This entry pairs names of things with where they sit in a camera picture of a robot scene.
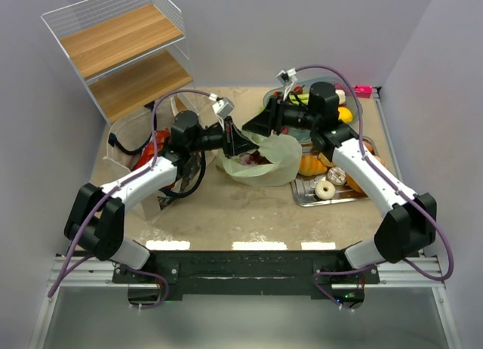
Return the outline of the green avocado print bag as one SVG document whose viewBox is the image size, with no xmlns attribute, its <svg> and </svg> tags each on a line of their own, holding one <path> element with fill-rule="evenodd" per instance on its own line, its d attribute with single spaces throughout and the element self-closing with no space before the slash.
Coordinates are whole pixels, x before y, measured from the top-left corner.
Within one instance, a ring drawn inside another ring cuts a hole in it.
<svg viewBox="0 0 483 349">
<path fill-rule="evenodd" d="M 227 158 L 219 152 L 216 165 L 234 181 L 252 187 L 278 187 L 292 182 L 299 171 L 302 147 L 290 135 L 264 137 L 245 132 L 258 146 L 238 156 Z"/>
</svg>

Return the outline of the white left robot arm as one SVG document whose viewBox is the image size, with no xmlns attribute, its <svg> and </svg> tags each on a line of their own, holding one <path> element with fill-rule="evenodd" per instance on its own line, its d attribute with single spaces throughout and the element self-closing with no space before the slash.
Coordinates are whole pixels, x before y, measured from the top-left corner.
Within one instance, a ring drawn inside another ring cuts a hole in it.
<svg viewBox="0 0 483 349">
<path fill-rule="evenodd" d="M 233 157 L 255 150 L 231 117 L 203 128 L 193 111 L 178 113 L 169 137 L 145 165 L 123 178 L 96 187 L 82 186 L 69 214 L 64 235 L 71 246 L 82 247 L 101 261 L 114 261 L 139 270 L 151 255 L 125 237 L 125 214 L 158 190 L 167 191 L 186 171 L 186 164 L 207 151 L 222 150 Z"/>
</svg>

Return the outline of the purple grape bunch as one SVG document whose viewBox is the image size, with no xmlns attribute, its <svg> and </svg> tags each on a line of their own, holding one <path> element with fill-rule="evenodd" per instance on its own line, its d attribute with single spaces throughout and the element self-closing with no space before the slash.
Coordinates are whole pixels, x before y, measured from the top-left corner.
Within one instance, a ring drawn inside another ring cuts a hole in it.
<svg viewBox="0 0 483 349">
<path fill-rule="evenodd" d="M 265 156 L 261 156 L 258 151 L 255 151 L 251 154 L 244 154 L 240 158 L 240 163 L 244 166 L 257 166 L 270 164 L 271 162 Z"/>
</svg>

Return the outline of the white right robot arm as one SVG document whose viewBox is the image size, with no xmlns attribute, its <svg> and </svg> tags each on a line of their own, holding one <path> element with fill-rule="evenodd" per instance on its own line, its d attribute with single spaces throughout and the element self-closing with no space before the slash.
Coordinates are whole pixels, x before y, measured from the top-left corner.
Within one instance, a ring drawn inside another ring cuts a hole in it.
<svg viewBox="0 0 483 349">
<path fill-rule="evenodd" d="M 374 237 L 358 242 L 343 254 L 353 269 L 383 261 L 397 263 L 435 241 L 436 201 L 405 186 L 360 141 L 360 136 L 339 117 L 336 88 L 316 82 L 308 104 L 295 106 L 271 96 L 264 110 L 243 129 L 270 136 L 285 127 L 306 129 L 312 145 L 342 168 L 378 208 L 383 221 Z"/>
</svg>

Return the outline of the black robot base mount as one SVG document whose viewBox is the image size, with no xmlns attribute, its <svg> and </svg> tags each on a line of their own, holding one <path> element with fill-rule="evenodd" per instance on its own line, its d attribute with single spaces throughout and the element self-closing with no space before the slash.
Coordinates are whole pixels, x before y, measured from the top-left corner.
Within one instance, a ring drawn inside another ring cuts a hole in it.
<svg viewBox="0 0 483 349">
<path fill-rule="evenodd" d="M 151 303 L 157 289 L 168 299 L 185 295 L 294 295 L 344 304 L 365 298 L 366 285 L 380 281 L 376 267 L 356 272 L 340 250 L 153 251 L 135 273 L 115 269 L 113 281 L 129 285 L 133 303 Z"/>
</svg>

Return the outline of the beige canvas tote bag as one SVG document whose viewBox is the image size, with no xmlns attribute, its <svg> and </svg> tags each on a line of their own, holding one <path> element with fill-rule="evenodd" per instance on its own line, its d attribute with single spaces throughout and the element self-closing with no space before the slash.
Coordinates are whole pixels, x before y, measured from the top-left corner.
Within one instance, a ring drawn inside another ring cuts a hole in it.
<svg viewBox="0 0 483 349">
<path fill-rule="evenodd" d="M 154 146 L 151 118 L 154 105 L 154 102 L 148 103 L 121 117 L 110 127 L 103 161 L 115 179 L 142 168 L 152 159 Z M 183 96 L 172 96 L 160 103 L 155 118 L 158 148 L 162 148 L 168 137 L 174 117 L 187 110 L 198 111 L 196 106 Z M 134 206 L 133 212 L 145 221 L 154 221 L 172 202 L 173 199 L 156 191 Z"/>
</svg>

